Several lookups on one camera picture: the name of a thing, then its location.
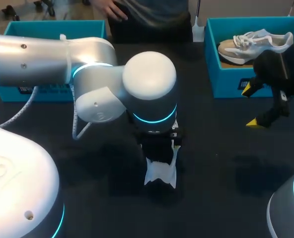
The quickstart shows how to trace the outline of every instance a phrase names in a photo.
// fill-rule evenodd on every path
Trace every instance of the teal box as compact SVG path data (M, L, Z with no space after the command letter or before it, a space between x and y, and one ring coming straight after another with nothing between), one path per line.
M9 36L23 36L59 40L60 34L67 39L100 37L106 39L105 21L14 21L8 24L4 33ZM26 102L33 88L0 87L3 102ZM36 102L72 102L68 85L39 86Z
M234 35L243 35L250 31L265 29L272 34L294 35L294 17L235 17L209 18L205 32L205 56L215 98L242 97L245 86L243 78L255 76L252 67L222 68L217 44L223 40L233 39ZM270 88L263 88L254 97L272 97Z

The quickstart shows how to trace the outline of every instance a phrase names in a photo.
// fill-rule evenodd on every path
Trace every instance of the sneaker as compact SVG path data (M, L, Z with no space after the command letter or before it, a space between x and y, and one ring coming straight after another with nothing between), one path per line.
M218 52L227 61L243 65L257 58L265 50L283 53L293 43L294 36L291 32L285 35L273 35L263 29L233 36L233 40L222 41Z

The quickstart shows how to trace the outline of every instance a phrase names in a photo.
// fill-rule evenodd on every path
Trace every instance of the white cable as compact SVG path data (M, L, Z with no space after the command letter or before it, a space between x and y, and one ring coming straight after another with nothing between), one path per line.
M73 114L73 127L72 127L72 138L74 140L79 140L85 131L92 125L92 123L86 124L86 126L81 130L81 132L77 135L77 122L78 122L78 116L77 116L77 111L76 111L76 105L75 105L75 95L74 95L74 86L70 84L72 96L73 96L73 106L74 106L74 114Z
M37 93L38 93L38 87L34 87L33 92L31 94L28 102L23 106L23 108L16 115L14 115L11 119L9 119L8 121L1 124L0 128L4 128L5 126L8 126L9 124L11 124L15 120L17 120L27 110L27 108L31 105L31 103L33 102L33 100L36 97Z

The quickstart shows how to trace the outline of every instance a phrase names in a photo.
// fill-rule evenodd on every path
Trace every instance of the black surface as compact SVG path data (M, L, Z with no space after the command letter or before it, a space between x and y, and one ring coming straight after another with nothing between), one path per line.
M269 198L294 174L294 99L290 117L271 129L246 128L272 99L214 100L202 46L115 45L119 63L153 50L177 69L178 123L187 137L178 155L176 194L168 191L160 202L159 191L139 190L144 171L133 168L142 158L125 115L92 126L78 142L71 136L72 104L34 104L8 128L53 156L63 183L67 238L270 237ZM0 102L0 123L21 107Z

